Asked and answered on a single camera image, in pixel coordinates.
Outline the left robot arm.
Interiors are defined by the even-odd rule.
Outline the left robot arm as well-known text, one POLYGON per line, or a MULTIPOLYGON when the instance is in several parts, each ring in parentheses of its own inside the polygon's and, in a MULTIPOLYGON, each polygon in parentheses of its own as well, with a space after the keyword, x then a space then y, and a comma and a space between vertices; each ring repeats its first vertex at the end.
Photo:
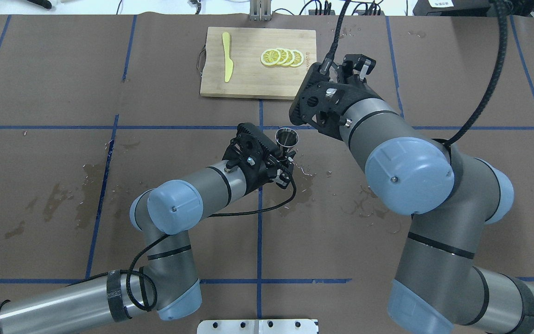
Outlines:
POLYGON ((126 270, 111 270, 18 302, 0 302, 0 334, 78 334, 155 311, 164 321, 195 313, 202 303, 189 230, 267 183, 292 186, 294 129, 275 140, 256 125, 237 125, 220 161, 143 192, 129 217, 146 247, 126 270))

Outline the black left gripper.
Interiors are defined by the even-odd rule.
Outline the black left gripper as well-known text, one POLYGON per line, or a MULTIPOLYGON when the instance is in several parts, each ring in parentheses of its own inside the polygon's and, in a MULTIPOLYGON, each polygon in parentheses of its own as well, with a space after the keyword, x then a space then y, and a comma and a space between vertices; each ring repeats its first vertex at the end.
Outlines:
POLYGON ((241 171, 246 180, 246 192, 253 192, 266 183, 273 182, 287 189, 292 176, 288 171, 278 171, 282 166, 294 163, 295 150, 282 150, 256 125, 243 122, 237 125, 236 136, 230 141, 222 157, 226 175, 241 171))

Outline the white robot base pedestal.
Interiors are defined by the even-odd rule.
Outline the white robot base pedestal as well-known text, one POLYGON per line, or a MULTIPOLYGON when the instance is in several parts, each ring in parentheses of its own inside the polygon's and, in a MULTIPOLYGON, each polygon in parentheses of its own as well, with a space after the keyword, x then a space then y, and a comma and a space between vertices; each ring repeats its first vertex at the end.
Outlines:
POLYGON ((207 320, 197 326, 197 334, 318 334, 313 319, 234 319, 207 320))

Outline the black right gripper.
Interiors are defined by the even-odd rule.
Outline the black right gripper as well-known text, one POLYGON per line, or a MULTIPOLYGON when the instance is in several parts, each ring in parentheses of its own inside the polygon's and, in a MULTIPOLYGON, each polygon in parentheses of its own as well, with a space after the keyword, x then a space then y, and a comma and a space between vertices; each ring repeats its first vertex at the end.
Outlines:
POLYGON ((365 81, 376 66, 376 61, 362 54, 347 54, 339 66, 337 84, 341 84, 341 95, 337 104, 355 104, 365 99, 383 98, 365 81))

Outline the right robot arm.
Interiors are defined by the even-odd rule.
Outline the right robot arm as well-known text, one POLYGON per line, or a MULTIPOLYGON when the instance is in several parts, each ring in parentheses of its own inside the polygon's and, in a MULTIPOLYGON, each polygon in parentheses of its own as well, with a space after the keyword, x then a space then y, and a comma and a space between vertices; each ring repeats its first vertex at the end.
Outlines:
POLYGON ((340 133, 373 193, 411 216, 388 315, 412 334, 449 334, 455 325, 534 334, 534 287, 473 264, 484 226, 510 211, 513 184, 487 161, 406 123, 365 84, 373 65, 346 55, 339 66, 339 78, 360 93, 340 133))

